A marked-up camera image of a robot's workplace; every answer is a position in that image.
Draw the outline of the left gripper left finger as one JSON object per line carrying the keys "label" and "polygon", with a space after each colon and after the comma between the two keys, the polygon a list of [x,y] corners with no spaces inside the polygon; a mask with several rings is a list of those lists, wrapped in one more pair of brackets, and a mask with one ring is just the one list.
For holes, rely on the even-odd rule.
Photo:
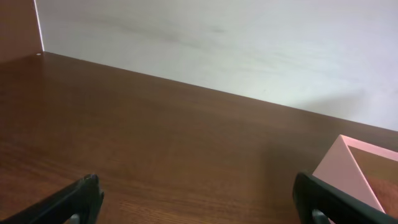
{"label": "left gripper left finger", "polygon": [[103,199],[99,177],[88,174],[1,223],[65,223],[74,215],[78,223],[96,223]]}

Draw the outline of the brown plush toy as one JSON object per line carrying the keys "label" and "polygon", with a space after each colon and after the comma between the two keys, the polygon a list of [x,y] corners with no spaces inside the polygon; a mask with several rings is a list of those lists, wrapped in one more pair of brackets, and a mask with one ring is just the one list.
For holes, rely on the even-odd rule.
{"label": "brown plush toy", "polygon": [[368,183],[385,213],[397,218],[397,185],[387,180],[368,177]]}

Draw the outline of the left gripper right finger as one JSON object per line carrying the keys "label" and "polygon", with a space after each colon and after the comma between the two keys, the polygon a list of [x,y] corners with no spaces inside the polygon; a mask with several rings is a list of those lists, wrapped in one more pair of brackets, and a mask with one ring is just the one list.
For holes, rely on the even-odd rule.
{"label": "left gripper right finger", "polygon": [[397,224],[396,218],[304,172],[297,174],[292,196],[301,223]]}

